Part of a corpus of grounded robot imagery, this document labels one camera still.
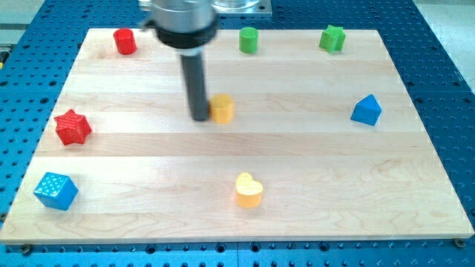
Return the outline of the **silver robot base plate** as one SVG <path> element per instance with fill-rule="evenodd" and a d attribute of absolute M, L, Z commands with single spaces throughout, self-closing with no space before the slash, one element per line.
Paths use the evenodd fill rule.
<path fill-rule="evenodd" d="M 212 6 L 222 16 L 270 17 L 271 0 L 212 0 Z"/>

